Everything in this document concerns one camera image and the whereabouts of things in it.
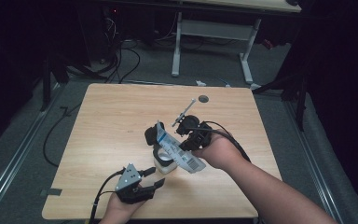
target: wooden table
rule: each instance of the wooden table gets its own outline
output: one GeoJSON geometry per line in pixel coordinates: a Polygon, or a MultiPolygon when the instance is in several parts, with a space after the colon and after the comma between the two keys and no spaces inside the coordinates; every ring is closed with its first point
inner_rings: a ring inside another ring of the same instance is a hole
{"type": "MultiPolygon", "coordinates": [[[[95,195],[109,175],[129,162],[138,170],[154,166],[152,147],[145,141],[148,127],[160,120],[167,132],[185,140],[170,124],[200,95],[207,95],[209,102],[196,102],[186,114],[223,125],[255,165],[281,179],[249,89],[91,84],[51,186],[62,193],[48,196],[43,217],[89,218],[95,195]]],[[[163,177],[164,186],[133,218],[257,216],[234,181],[208,164],[193,175],[179,167],[167,175],[156,171],[144,178],[142,185],[149,186],[163,177]]],[[[112,179],[105,190],[113,190],[117,181],[118,177],[112,179]]],[[[103,216],[108,198],[109,194],[101,197],[96,217],[103,216]]]]}

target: black cable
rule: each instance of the black cable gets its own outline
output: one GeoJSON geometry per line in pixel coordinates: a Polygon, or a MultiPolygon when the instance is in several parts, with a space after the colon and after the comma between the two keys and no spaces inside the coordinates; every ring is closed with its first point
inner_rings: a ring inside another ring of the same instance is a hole
{"type": "Polygon", "coordinates": [[[173,36],[167,37],[167,38],[165,38],[165,39],[155,40],[154,43],[156,43],[156,44],[158,44],[158,45],[160,45],[160,46],[162,46],[162,47],[169,47],[169,46],[172,46],[172,45],[174,45],[174,44],[176,43],[176,40],[175,40],[175,39],[174,39],[174,40],[171,40],[173,37],[175,37],[175,36],[173,35],[173,36]],[[170,43],[169,43],[169,44],[162,44],[162,43],[160,43],[160,42],[164,42],[164,41],[170,41],[170,43]]]}
{"type": "Polygon", "coordinates": [[[89,223],[94,223],[94,219],[95,219],[95,213],[97,212],[97,206],[98,206],[98,201],[100,201],[100,196],[103,194],[103,188],[104,186],[107,184],[107,182],[109,180],[111,180],[113,177],[117,176],[117,175],[122,175],[124,173],[126,169],[123,168],[120,171],[115,172],[114,174],[110,175],[109,177],[106,178],[106,180],[103,182],[103,184],[101,185],[100,190],[98,190],[97,196],[95,197],[94,200],[94,204],[92,205],[92,210],[91,210],[91,215],[89,217],[89,223]]]}
{"type": "MultiPolygon", "coordinates": [[[[100,75],[100,74],[102,74],[102,73],[105,73],[105,72],[108,72],[109,70],[111,70],[113,67],[115,67],[116,65],[117,65],[117,55],[116,55],[116,50],[118,49],[118,44],[115,44],[115,35],[114,35],[114,38],[112,39],[112,42],[113,42],[113,44],[111,45],[111,46],[109,46],[109,48],[108,48],[108,51],[109,51],[109,54],[107,55],[107,58],[110,58],[111,60],[110,60],[110,63],[106,66],[106,67],[104,67],[104,68],[102,68],[102,69],[99,69],[99,70],[97,70],[97,71],[91,71],[92,73],[95,73],[95,74],[97,74],[97,75],[100,75]]],[[[66,67],[66,71],[68,72],[68,73],[71,73],[71,74],[73,74],[73,75],[76,75],[76,76],[85,76],[85,75],[87,75],[87,73],[85,73],[85,71],[84,70],[79,70],[80,72],[77,72],[76,70],[73,70],[73,69],[71,69],[71,68],[69,68],[69,67],[66,67]]]]}
{"type": "Polygon", "coordinates": [[[131,72],[133,72],[133,70],[135,70],[135,69],[138,67],[139,63],[141,62],[141,56],[139,56],[139,54],[138,54],[137,52],[135,52],[135,50],[133,50],[133,49],[126,49],[126,50],[129,50],[129,51],[131,51],[132,53],[134,53],[134,54],[138,57],[138,62],[137,62],[136,65],[130,70],[130,72],[128,72],[126,75],[124,75],[124,76],[119,80],[118,84],[121,84],[121,83],[123,82],[124,78],[127,77],[131,72]]]}
{"type": "Polygon", "coordinates": [[[159,40],[164,40],[164,39],[168,39],[168,38],[172,38],[172,37],[176,36],[176,35],[171,35],[171,36],[169,36],[169,35],[172,33],[173,28],[175,28],[175,24],[177,24],[177,22],[176,22],[177,19],[178,19],[178,12],[175,13],[175,17],[173,18],[173,22],[172,22],[172,26],[171,26],[170,31],[166,35],[164,35],[163,37],[155,39],[154,41],[156,43],[158,43],[157,41],[159,41],[159,40]]]}
{"type": "Polygon", "coordinates": [[[181,44],[181,48],[182,49],[188,49],[188,50],[195,50],[195,49],[199,49],[199,48],[201,48],[203,45],[204,45],[204,37],[198,37],[198,36],[188,36],[187,37],[187,40],[192,40],[192,39],[194,39],[194,40],[199,40],[199,42],[200,42],[200,44],[198,45],[198,46],[196,46],[195,48],[187,48],[187,47],[185,47],[183,44],[184,43],[182,43],[181,44]]]}
{"type": "Polygon", "coordinates": [[[108,190],[108,191],[104,191],[104,192],[102,192],[100,195],[103,195],[103,194],[105,194],[105,193],[116,193],[114,190],[108,190]]]}
{"type": "Polygon", "coordinates": [[[240,143],[238,143],[237,140],[235,140],[234,137],[232,137],[228,133],[222,133],[222,132],[219,132],[217,130],[203,129],[203,128],[186,128],[186,129],[189,130],[189,131],[204,131],[204,132],[209,132],[209,133],[218,133],[218,134],[224,136],[226,139],[228,139],[228,141],[230,141],[237,148],[237,150],[241,153],[241,155],[248,162],[251,162],[251,159],[248,157],[248,155],[246,154],[245,150],[243,150],[243,148],[241,147],[240,143]]]}
{"type": "Polygon", "coordinates": [[[204,121],[205,123],[212,123],[212,124],[215,124],[217,126],[219,126],[221,129],[223,129],[227,134],[231,135],[226,129],[225,127],[223,127],[221,124],[217,123],[217,122],[214,122],[214,121],[204,121]]]}
{"type": "Polygon", "coordinates": [[[116,65],[116,68],[115,68],[115,70],[109,75],[109,77],[106,79],[105,83],[109,82],[109,79],[111,79],[111,80],[110,80],[110,83],[112,83],[116,75],[117,75],[117,77],[118,77],[118,80],[120,80],[120,75],[118,74],[118,68],[119,68],[120,65],[121,65],[121,58],[122,58],[122,56],[121,56],[121,45],[120,45],[120,48],[118,49],[118,55],[119,55],[119,57],[118,57],[118,59],[117,59],[117,60],[118,60],[118,63],[117,63],[117,65],[116,65]]]}
{"type": "Polygon", "coordinates": [[[46,145],[48,143],[48,138],[50,137],[51,133],[53,132],[53,130],[57,127],[58,124],[60,124],[60,122],[66,118],[68,115],[70,115],[74,110],[76,110],[78,107],[81,106],[81,103],[76,105],[74,108],[72,108],[69,112],[66,112],[64,115],[62,115],[62,117],[60,119],[58,119],[54,125],[50,128],[50,130],[48,131],[48,135],[46,135],[45,138],[45,142],[43,143],[43,156],[45,157],[45,160],[52,166],[58,167],[58,164],[54,163],[53,161],[51,161],[48,158],[47,152],[46,152],[46,145]]]}
{"type": "Polygon", "coordinates": [[[230,40],[227,40],[227,41],[224,42],[224,43],[219,43],[219,42],[211,41],[211,40],[208,40],[208,39],[205,39],[204,41],[205,41],[205,43],[207,43],[207,44],[225,46],[225,45],[229,45],[229,44],[232,44],[232,43],[236,43],[236,42],[238,42],[239,40],[230,39],[230,40]]]}

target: cable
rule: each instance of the cable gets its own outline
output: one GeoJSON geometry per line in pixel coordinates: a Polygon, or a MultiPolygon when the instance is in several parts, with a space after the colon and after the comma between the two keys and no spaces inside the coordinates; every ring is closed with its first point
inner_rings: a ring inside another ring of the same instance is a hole
{"type": "Polygon", "coordinates": [[[204,131],[204,132],[209,132],[209,133],[218,133],[222,136],[224,136],[226,139],[228,139],[236,148],[237,150],[241,153],[241,155],[248,161],[251,162],[251,159],[248,157],[248,155],[246,154],[245,150],[243,150],[243,148],[241,147],[241,145],[237,142],[237,140],[234,139],[234,137],[232,137],[231,135],[229,135],[228,133],[222,133],[219,132],[217,130],[213,130],[213,129],[203,129],[203,128],[186,128],[188,131],[204,131]]]}
{"type": "Polygon", "coordinates": [[[114,39],[115,39],[115,35],[116,35],[116,24],[115,24],[115,22],[114,22],[112,19],[110,19],[110,18],[105,18],[105,19],[108,20],[108,21],[110,21],[110,22],[112,22],[112,24],[110,24],[109,28],[107,28],[107,31],[110,31],[110,29],[112,28],[112,26],[115,25],[115,30],[113,31],[113,36],[112,36],[112,40],[114,40],[114,39]]]}
{"type": "Polygon", "coordinates": [[[230,136],[232,136],[221,124],[214,122],[214,121],[204,121],[205,123],[212,123],[215,124],[217,126],[219,126],[220,128],[222,128],[227,134],[229,134],[230,136]]]}
{"type": "Polygon", "coordinates": [[[227,40],[225,43],[219,43],[219,42],[211,41],[211,40],[208,40],[208,39],[205,39],[204,41],[205,41],[205,43],[207,43],[207,44],[225,46],[225,45],[229,45],[229,44],[232,44],[232,43],[236,43],[236,42],[238,42],[239,40],[230,39],[230,40],[227,40]]]}
{"type": "Polygon", "coordinates": [[[65,112],[62,117],[60,119],[58,119],[54,125],[50,128],[50,130],[48,131],[48,135],[46,135],[45,138],[45,142],[43,143],[43,156],[46,160],[46,162],[48,162],[50,165],[58,167],[58,164],[54,163],[53,161],[51,161],[48,158],[47,152],[46,152],[46,144],[48,143],[48,138],[50,137],[51,133],[53,132],[53,130],[57,127],[57,125],[64,119],[66,118],[68,115],[70,115],[74,110],[76,110],[78,107],[81,106],[81,103],[76,105],[74,108],[72,108],[69,112],[65,112]]]}
{"type": "Polygon", "coordinates": [[[103,195],[105,192],[103,191],[104,186],[107,184],[107,182],[109,180],[111,180],[113,177],[117,176],[117,175],[122,175],[124,173],[126,169],[123,168],[120,171],[115,172],[114,174],[110,175],[109,177],[106,178],[106,180],[103,182],[103,184],[101,185],[100,190],[98,190],[97,196],[95,197],[94,200],[94,204],[92,205],[92,210],[91,210],[91,215],[89,217],[89,223],[94,223],[94,219],[95,219],[95,213],[97,212],[97,206],[98,206],[98,201],[100,201],[100,196],[103,195]]]}
{"type": "Polygon", "coordinates": [[[121,58],[122,58],[122,57],[121,57],[121,45],[120,45],[120,48],[118,49],[118,55],[119,55],[119,57],[118,57],[118,59],[117,59],[117,60],[118,60],[118,63],[117,63],[117,65],[116,65],[116,68],[115,68],[115,70],[109,75],[109,77],[106,79],[105,83],[108,83],[110,78],[111,78],[110,83],[112,83],[116,75],[118,76],[118,80],[120,80],[120,75],[118,74],[118,68],[119,68],[120,65],[121,65],[121,58]]]}
{"type": "Polygon", "coordinates": [[[114,190],[108,190],[108,191],[104,191],[104,192],[102,192],[100,195],[103,195],[103,194],[105,194],[105,193],[116,193],[114,190]]]}
{"type": "Polygon", "coordinates": [[[158,42],[158,41],[155,41],[155,43],[158,44],[158,45],[160,45],[160,46],[162,46],[162,47],[169,47],[169,46],[172,46],[172,45],[174,45],[174,44],[176,43],[175,39],[172,40],[169,44],[161,44],[160,42],[162,42],[162,41],[168,41],[168,40],[170,40],[170,39],[173,38],[173,37],[174,37],[174,35],[171,36],[170,38],[166,38],[166,39],[163,39],[163,40],[159,40],[159,42],[158,42]]]}
{"type": "Polygon", "coordinates": [[[189,50],[195,50],[195,49],[200,49],[203,45],[204,45],[204,37],[202,36],[187,36],[187,40],[199,40],[200,44],[198,46],[196,46],[195,48],[187,48],[185,47],[183,44],[181,44],[181,48],[182,49],[189,49],[189,50]]]}
{"type": "Polygon", "coordinates": [[[172,23],[170,31],[164,37],[155,39],[155,41],[169,39],[169,38],[172,38],[173,36],[176,36],[176,35],[172,35],[172,36],[168,36],[168,35],[170,35],[172,33],[173,27],[175,27],[175,24],[176,24],[177,17],[178,17],[178,13],[176,12],[175,17],[173,18],[173,23],[172,23]]]}
{"type": "Polygon", "coordinates": [[[135,50],[133,50],[133,49],[126,49],[126,50],[129,50],[129,51],[133,52],[133,53],[138,57],[138,62],[137,62],[136,65],[130,70],[130,72],[128,72],[126,75],[124,75],[124,76],[119,80],[118,84],[121,84],[121,83],[123,82],[124,78],[127,77],[131,72],[133,72],[133,70],[135,70],[135,69],[138,67],[139,63],[141,62],[141,56],[139,56],[139,54],[138,54],[137,52],[135,52],[135,50]]]}

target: wire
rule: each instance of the wire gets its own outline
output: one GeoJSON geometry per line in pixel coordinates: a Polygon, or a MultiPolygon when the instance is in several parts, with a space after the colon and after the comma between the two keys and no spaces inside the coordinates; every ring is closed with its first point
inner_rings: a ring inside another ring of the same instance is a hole
{"type": "Polygon", "coordinates": [[[107,184],[107,182],[109,182],[109,180],[111,180],[113,177],[117,176],[117,175],[122,175],[124,173],[126,169],[123,168],[120,171],[115,172],[114,174],[110,175],[109,177],[106,178],[106,180],[103,182],[103,184],[101,185],[100,190],[98,190],[97,196],[95,197],[94,200],[94,204],[92,205],[92,210],[91,210],[91,215],[89,217],[89,223],[94,223],[94,219],[95,219],[95,213],[97,211],[97,206],[98,206],[98,201],[100,201],[100,196],[103,195],[104,193],[108,192],[102,192],[104,186],[107,184]]]}
{"type": "Polygon", "coordinates": [[[214,122],[214,121],[204,121],[205,123],[212,123],[215,124],[217,126],[219,126],[220,128],[222,128],[227,134],[229,134],[230,136],[232,136],[221,124],[214,122]]]}
{"type": "Polygon", "coordinates": [[[104,192],[102,192],[100,195],[103,195],[103,194],[105,194],[105,193],[116,193],[114,190],[108,190],[108,191],[104,191],[104,192]]]}
{"type": "MultiPolygon", "coordinates": [[[[106,67],[104,67],[104,68],[102,68],[102,69],[100,69],[100,70],[97,70],[97,71],[95,71],[95,72],[91,71],[91,72],[96,73],[96,74],[98,74],[98,75],[100,75],[100,74],[102,74],[102,73],[105,73],[105,72],[111,70],[113,67],[115,67],[115,66],[117,65],[117,55],[116,55],[116,53],[115,53],[116,47],[115,47],[115,44],[114,44],[114,43],[115,43],[116,32],[117,32],[117,26],[116,26],[116,23],[115,23],[113,20],[111,20],[111,19],[109,19],[109,18],[105,18],[105,19],[106,19],[107,21],[110,21],[110,22],[111,22],[109,28],[107,28],[107,31],[108,31],[108,32],[110,32],[110,29],[112,29],[112,26],[114,26],[114,32],[113,32],[113,36],[112,36],[112,41],[111,41],[111,39],[110,39],[110,37],[109,37],[110,34],[104,33],[105,36],[106,36],[106,38],[107,38],[107,41],[108,41],[108,51],[109,51],[109,54],[107,55],[107,58],[111,58],[111,60],[110,60],[110,63],[109,63],[106,67]]],[[[84,72],[82,72],[82,71],[76,71],[76,70],[73,70],[73,69],[71,69],[71,68],[69,68],[69,67],[66,67],[66,71],[67,71],[68,73],[73,74],[73,75],[76,75],[76,76],[84,76],[84,75],[86,75],[86,74],[85,74],[84,72]]]]}
{"type": "Polygon", "coordinates": [[[162,38],[155,39],[155,41],[170,39],[170,38],[176,36],[176,35],[171,35],[171,36],[169,36],[169,35],[172,33],[173,27],[175,27],[177,17],[178,17],[178,13],[176,12],[175,17],[173,18],[173,23],[172,23],[170,31],[165,36],[163,36],[162,38]]]}
{"type": "Polygon", "coordinates": [[[239,40],[230,39],[230,40],[227,40],[227,41],[224,42],[224,43],[219,43],[219,42],[217,42],[217,41],[212,41],[212,40],[208,40],[208,39],[205,39],[204,41],[205,41],[205,43],[208,43],[208,44],[225,46],[225,45],[229,45],[229,44],[236,43],[236,42],[238,42],[239,40]]]}
{"type": "Polygon", "coordinates": [[[80,106],[81,106],[81,103],[78,104],[78,105],[76,105],[76,106],[75,106],[74,108],[72,108],[69,112],[65,112],[65,113],[62,115],[62,117],[61,117],[60,119],[58,119],[58,120],[54,123],[54,125],[50,128],[50,130],[48,131],[48,135],[46,135],[45,142],[43,143],[43,156],[44,156],[46,162],[49,163],[49,164],[52,165],[52,166],[58,167],[58,164],[54,163],[53,161],[51,161],[51,160],[48,158],[48,154],[47,154],[47,150],[46,150],[46,148],[47,148],[46,145],[47,145],[47,143],[48,143],[48,139],[49,139],[51,133],[53,132],[53,130],[57,127],[57,125],[60,124],[60,122],[61,122],[64,118],[68,117],[68,115],[70,115],[74,110],[78,109],[80,106]]]}
{"type": "Polygon", "coordinates": [[[246,154],[245,150],[243,150],[243,148],[241,147],[241,145],[237,142],[237,140],[234,139],[233,136],[231,136],[228,133],[222,133],[219,132],[217,130],[213,130],[213,129],[203,129],[203,128],[186,128],[189,131],[204,131],[204,132],[209,132],[209,133],[218,133],[222,136],[224,136],[226,139],[228,139],[236,148],[237,150],[241,153],[241,155],[248,161],[251,162],[251,159],[248,157],[248,155],[246,154]]]}
{"type": "Polygon", "coordinates": [[[189,49],[189,50],[200,49],[204,45],[204,39],[205,38],[201,37],[201,36],[187,36],[187,40],[196,40],[196,41],[193,41],[193,43],[199,41],[200,44],[198,46],[196,46],[195,48],[187,48],[183,44],[181,44],[181,48],[189,49]]]}
{"type": "Polygon", "coordinates": [[[137,57],[138,57],[138,62],[136,63],[136,65],[130,70],[130,72],[128,72],[126,75],[124,75],[118,82],[118,84],[121,84],[124,80],[125,77],[127,77],[131,72],[133,72],[139,65],[139,63],[141,62],[141,56],[139,56],[139,54],[133,50],[133,49],[126,49],[126,50],[129,50],[131,52],[133,52],[137,57]]]}
{"type": "Polygon", "coordinates": [[[109,82],[109,79],[111,79],[110,80],[110,83],[112,83],[113,82],[113,80],[115,79],[115,76],[117,75],[118,76],[118,80],[120,80],[120,75],[118,74],[118,68],[120,67],[120,65],[121,65],[121,45],[120,45],[120,48],[118,49],[118,55],[119,55],[119,57],[118,57],[118,59],[117,59],[117,61],[118,61],[118,63],[116,64],[116,68],[115,68],[115,70],[109,75],[109,77],[106,79],[106,81],[105,81],[105,83],[108,83],[109,82]]]}
{"type": "Polygon", "coordinates": [[[169,46],[174,45],[174,44],[176,43],[176,41],[175,41],[175,40],[172,40],[172,41],[171,41],[170,43],[168,43],[168,44],[162,44],[162,43],[160,43],[160,42],[162,42],[162,41],[168,41],[168,40],[170,40],[170,39],[173,38],[173,37],[174,37],[174,35],[171,36],[170,38],[166,38],[166,39],[163,39],[163,40],[159,40],[159,42],[158,42],[158,41],[155,41],[155,43],[158,44],[158,45],[160,45],[160,46],[162,46],[162,47],[169,47],[169,46]]]}

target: human hand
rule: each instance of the human hand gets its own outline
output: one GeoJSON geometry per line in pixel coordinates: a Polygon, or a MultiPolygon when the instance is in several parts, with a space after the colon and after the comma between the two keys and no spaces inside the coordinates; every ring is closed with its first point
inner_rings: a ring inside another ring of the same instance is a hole
{"type": "Polygon", "coordinates": [[[235,161],[244,160],[237,148],[225,136],[212,133],[211,144],[205,148],[192,151],[194,156],[205,159],[212,167],[226,171],[235,161]]]}
{"type": "Polygon", "coordinates": [[[146,201],[128,204],[122,203],[115,193],[112,193],[109,203],[106,207],[106,212],[103,215],[101,224],[125,224],[132,215],[140,208],[146,201]]]}

